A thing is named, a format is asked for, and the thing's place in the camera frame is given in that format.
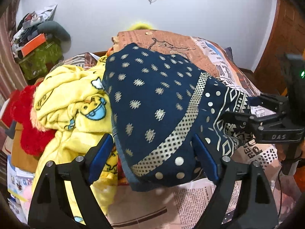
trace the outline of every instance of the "orange box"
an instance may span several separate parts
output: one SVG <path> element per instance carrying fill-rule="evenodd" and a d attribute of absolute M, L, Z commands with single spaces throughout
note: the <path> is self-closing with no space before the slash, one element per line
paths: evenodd
<path fill-rule="evenodd" d="M 36 47 L 39 47 L 42 43 L 46 42 L 45 34 L 41 33 L 38 36 L 36 36 L 34 39 L 27 42 L 24 47 L 22 47 L 21 52 L 22 55 L 25 57 L 28 55 L 31 51 L 33 51 Z"/>

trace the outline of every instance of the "curtain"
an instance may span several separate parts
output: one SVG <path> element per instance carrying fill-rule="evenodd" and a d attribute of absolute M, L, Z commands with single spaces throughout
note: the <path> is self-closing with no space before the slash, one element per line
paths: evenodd
<path fill-rule="evenodd" d="M 15 89 L 22 90 L 27 83 L 15 62 L 10 41 L 16 33 L 16 13 L 20 0 L 12 0 L 0 18 L 0 92 L 7 99 Z"/>

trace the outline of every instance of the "human hand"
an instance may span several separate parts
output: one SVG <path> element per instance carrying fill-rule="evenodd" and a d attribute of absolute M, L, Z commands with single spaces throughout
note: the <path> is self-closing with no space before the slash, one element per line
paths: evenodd
<path fill-rule="evenodd" d="M 278 159 L 279 161 L 283 161 L 286 159 L 286 155 L 284 153 L 283 146 L 281 144 L 275 144 L 275 147 L 278 151 Z M 302 149 L 302 158 L 305 158 L 305 140 L 303 140 L 299 147 Z"/>

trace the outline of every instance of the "wooden door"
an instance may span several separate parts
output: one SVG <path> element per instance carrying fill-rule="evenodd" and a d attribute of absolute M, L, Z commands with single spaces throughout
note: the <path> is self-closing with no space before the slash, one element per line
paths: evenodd
<path fill-rule="evenodd" d="M 286 88 L 277 56 L 283 53 L 303 54 L 305 21 L 288 0 L 278 0 L 269 41 L 254 71 L 257 87 L 262 92 L 282 94 Z"/>

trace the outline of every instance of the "red book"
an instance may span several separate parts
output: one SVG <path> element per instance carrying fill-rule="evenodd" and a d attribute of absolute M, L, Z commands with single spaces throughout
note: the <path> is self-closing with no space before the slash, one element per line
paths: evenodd
<path fill-rule="evenodd" d="M 11 115 L 11 105 L 19 99 L 19 90 L 15 90 L 10 94 L 10 97 L 4 102 L 0 111 L 0 126 L 10 128 L 13 117 Z"/>

